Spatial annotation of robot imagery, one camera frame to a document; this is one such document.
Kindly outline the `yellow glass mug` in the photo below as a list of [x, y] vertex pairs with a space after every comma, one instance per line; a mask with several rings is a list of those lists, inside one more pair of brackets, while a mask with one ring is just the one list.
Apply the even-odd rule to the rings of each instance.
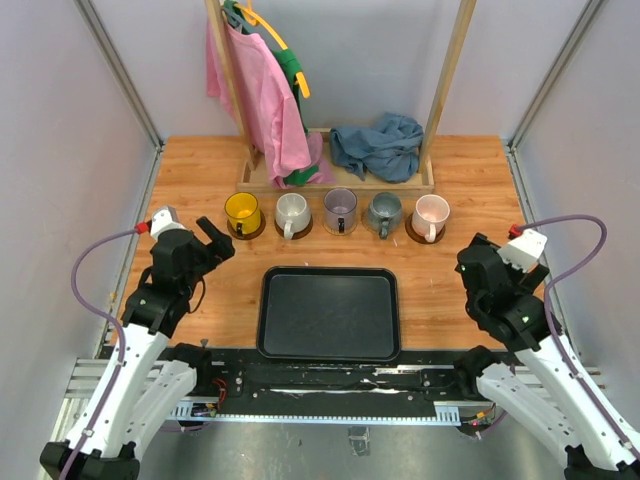
[[231, 231], [238, 237], [246, 237], [258, 231], [261, 211], [257, 198], [247, 192], [237, 192], [225, 202], [224, 211]]

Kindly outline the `white ceramic mug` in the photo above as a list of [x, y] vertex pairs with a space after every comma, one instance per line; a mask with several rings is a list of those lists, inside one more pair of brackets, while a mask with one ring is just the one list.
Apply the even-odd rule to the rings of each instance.
[[275, 222], [286, 240], [304, 231], [311, 223], [311, 210], [307, 200], [300, 194], [287, 193], [276, 203]]

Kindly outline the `dark wooden coaster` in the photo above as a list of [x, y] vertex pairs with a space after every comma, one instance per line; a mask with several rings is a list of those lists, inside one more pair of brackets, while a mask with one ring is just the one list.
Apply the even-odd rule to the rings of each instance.
[[255, 230], [254, 232], [248, 233], [248, 234], [239, 233], [233, 227], [233, 225], [232, 225], [232, 223], [230, 221], [226, 222], [226, 226], [227, 226], [227, 230], [228, 230], [229, 234], [233, 238], [238, 239], [238, 240], [248, 241], [248, 240], [253, 240], [253, 239], [257, 238], [258, 236], [260, 236], [263, 233], [263, 231], [266, 228], [266, 219], [265, 219], [264, 216], [261, 216], [260, 225], [259, 225], [258, 229]]
[[446, 233], [446, 227], [443, 226], [442, 229], [436, 234], [436, 237], [433, 241], [427, 241], [423, 236], [421, 236], [419, 233], [417, 233], [413, 226], [412, 226], [412, 215], [407, 215], [405, 222], [404, 222], [404, 226], [405, 226], [405, 231], [407, 233], [407, 235], [416, 243], [422, 244], [422, 245], [433, 245], [438, 243], [445, 235]]

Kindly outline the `pink ceramic mug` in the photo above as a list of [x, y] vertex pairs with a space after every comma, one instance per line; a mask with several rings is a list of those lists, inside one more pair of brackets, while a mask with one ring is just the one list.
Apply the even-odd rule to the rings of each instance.
[[444, 231], [450, 213], [450, 206], [443, 197], [424, 195], [415, 203], [411, 226], [422, 240], [434, 243]]

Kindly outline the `purple glass mug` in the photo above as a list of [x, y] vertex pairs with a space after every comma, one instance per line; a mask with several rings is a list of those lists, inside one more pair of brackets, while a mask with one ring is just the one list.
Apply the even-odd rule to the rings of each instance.
[[328, 191], [323, 200], [324, 221], [332, 227], [344, 231], [349, 228], [356, 219], [357, 196], [347, 188], [334, 188]]

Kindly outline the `light woven coaster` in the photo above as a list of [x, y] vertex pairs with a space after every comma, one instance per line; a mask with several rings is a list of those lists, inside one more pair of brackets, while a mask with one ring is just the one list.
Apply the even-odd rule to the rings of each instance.
[[324, 229], [331, 235], [334, 236], [346, 236], [353, 233], [358, 226], [358, 222], [355, 221], [349, 228], [345, 227], [345, 230], [342, 232], [338, 228], [333, 228], [332, 225], [329, 225], [326, 221], [323, 220]]

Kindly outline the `woven rattan coaster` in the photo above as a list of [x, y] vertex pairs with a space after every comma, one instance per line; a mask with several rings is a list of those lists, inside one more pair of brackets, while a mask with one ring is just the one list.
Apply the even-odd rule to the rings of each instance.
[[370, 232], [376, 234], [380, 239], [389, 238], [399, 225], [402, 223], [403, 217], [400, 212], [391, 217], [379, 216], [372, 214], [369, 210], [362, 212], [361, 220], [363, 226]]

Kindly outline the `grey glass mug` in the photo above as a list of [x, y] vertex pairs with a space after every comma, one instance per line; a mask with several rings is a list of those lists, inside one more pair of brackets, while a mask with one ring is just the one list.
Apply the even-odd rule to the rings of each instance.
[[368, 205], [368, 225], [381, 240], [386, 240], [389, 234], [398, 228], [402, 219], [401, 200], [392, 193], [381, 192]]

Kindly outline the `brown glass coaster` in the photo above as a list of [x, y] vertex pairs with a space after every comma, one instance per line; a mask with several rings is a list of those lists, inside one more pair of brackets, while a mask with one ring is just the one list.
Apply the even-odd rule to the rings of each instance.
[[[312, 231], [313, 224], [313, 219], [310, 219], [308, 225], [303, 230], [294, 233], [291, 237], [291, 240], [299, 240], [307, 236]], [[274, 221], [274, 228], [280, 237], [286, 239], [286, 237], [284, 236], [284, 229], [278, 225], [277, 221]]]

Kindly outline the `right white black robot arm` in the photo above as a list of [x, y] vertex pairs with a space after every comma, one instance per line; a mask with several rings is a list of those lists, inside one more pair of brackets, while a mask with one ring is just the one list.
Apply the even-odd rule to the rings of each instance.
[[535, 294], [549, 270], [544, 235], [532, 230], [499, 246], [476, 234], [457, 255], [465, 310], [479, 329], [528, 368], [541, 397], [483, 346], [454, 363], [453, 387], [466, 400], [495, 403], [558, 460], [567, 479], [636, 479], [639, 433], [615, 409]]

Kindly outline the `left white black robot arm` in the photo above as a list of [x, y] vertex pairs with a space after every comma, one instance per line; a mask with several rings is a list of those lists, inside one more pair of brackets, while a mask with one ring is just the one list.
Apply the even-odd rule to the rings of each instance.
[[171, 207], [130, 229], [155, 243], [152, 263], [125, 303], [120, 320], [107, 315], [117, 345], [94, 393], [66, 438], [45, 445], [40, 464], [53, 479], [135, 479], [142, 457], [169, 413], [188, 394], [207, 393], [215, 380], [211, 350], [179, 344], [150, 387], [144, 385], [207, 274], [232, 258], [229, 235], [207, 217], [196, 221], [200, 241]]

